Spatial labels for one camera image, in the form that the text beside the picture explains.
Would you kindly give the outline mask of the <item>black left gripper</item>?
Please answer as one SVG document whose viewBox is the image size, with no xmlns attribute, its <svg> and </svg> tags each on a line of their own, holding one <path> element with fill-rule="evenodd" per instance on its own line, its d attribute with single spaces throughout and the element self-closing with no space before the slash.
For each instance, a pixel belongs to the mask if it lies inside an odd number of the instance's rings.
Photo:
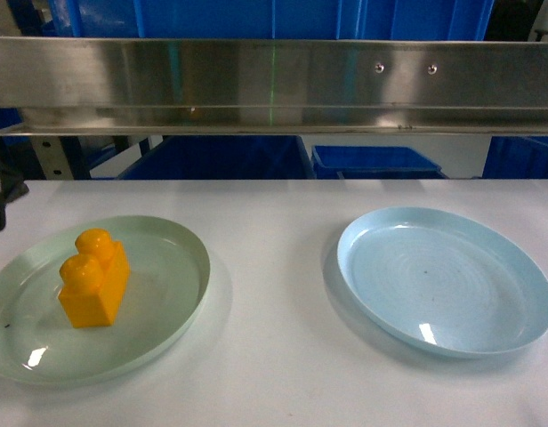
<svg viewBox="0 0 548 427">
<path fill-rule="evenodd" d="M 6 226 L 6 206 L 28 193 L 23 175 L 3 161 L 0 150 L 0 231 Z"/>
</svg>

